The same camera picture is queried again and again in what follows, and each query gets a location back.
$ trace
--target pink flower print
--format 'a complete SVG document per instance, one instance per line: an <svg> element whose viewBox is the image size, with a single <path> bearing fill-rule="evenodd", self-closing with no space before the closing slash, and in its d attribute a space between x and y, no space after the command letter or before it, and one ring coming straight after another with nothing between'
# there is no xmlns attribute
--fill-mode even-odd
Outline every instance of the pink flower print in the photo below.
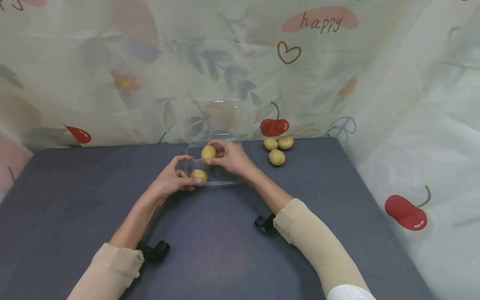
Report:
<svg viewBox="0 0 480 300"><path fill-rule="evenodd" d="M138 92L142 89L142 85L137 82L135 74L128 72L122 75L117 70L112 70L110 73L113 76L113 81L108 86L112 90L121 90L125 97L132 95L130 90Z"/></svg>

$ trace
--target right hand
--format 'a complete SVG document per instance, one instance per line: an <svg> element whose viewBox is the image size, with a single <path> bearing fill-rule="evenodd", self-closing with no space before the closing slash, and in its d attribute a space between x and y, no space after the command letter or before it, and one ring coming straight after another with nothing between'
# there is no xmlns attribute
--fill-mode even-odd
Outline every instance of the right hand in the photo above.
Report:
<svg viewBox="0 0 480 300"><path fill-rule="evenodd" d="M208 145L217 145L216 158L210 159L207 164L212 166L222 166L228 172L246 177L250 170L255 169L255 165L248 158L239 144L229 143L222 140L212 140Z"/></svg>

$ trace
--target hand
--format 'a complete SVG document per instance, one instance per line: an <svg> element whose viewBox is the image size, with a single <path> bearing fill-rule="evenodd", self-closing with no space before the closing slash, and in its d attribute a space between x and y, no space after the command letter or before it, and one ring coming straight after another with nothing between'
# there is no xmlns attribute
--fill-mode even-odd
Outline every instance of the hand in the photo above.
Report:
<svg viewBox="0 0 480 300"><path fill-rule="evenodd" d="M249 172L256 169L253 162L248 158L239 144L228 143L222 140L212 140L210 146L217 144L216 158L210 159L207 164L222 166L228 172L246 177Z"/></svg>
<svg viewBox="0 0 480 300"><path fill-rule="evenodd" d="M148 201L153 201L158 207L176 191L193 191L193 186L199 184L200 179L189 178L182 170L175 170L178 162L192 159L188 155L174 157L144 193Z"/></svg>

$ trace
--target pink label shape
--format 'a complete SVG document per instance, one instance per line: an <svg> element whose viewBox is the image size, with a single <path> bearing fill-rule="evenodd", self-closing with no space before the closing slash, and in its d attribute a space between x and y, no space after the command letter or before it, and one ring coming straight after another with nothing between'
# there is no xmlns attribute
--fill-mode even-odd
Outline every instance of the pink label shape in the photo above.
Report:
<svg viewBox="0 0 480 300"><path fill-rule="evenodd" d="M47 0L22 0L22 3L28 4L31 6L41 7L41 6L47 5Z"/></svg>
<svg viewBox="0 0 480 300"><path fill-rule="evenodd" d="M345 6L323 6L300 12L286 20L282 25L282 31L293 33L303 28L322 28L325 21L331 22L332 19L336 20L338 26L346 29L353 29L359 25L358 17Z"/></svg>

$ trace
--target dark gray table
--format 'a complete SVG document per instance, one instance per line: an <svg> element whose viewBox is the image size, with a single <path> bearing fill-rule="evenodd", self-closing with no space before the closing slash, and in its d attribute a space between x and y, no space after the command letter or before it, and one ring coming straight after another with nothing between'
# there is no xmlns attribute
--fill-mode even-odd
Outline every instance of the dark gray table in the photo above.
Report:
<svg viewBox="0 0 480 300"><path fill-rule="evenodd" d="M378 300L432 295L339 142L296 140L281 168L262 142L252 160L336 234ZM62 300L160 170L186 145L37 152L0 205L0 299ZM149 244L171 245L124 299L324 299L301 253L254 228L268 208L246 184L178 193L154 217Z"/></svg>

